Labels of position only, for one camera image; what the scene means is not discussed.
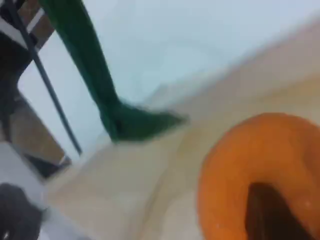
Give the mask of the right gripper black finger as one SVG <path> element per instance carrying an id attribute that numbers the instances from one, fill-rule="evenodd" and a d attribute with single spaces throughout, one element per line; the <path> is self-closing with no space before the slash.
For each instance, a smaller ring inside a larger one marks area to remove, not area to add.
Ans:
<path id="1" fill-rule="evenodd" d="M 249 240 L 311 240 L 313 236 L 293 215 L 271 185 L 256 182 L 248 189 L 245 230 Z"/>

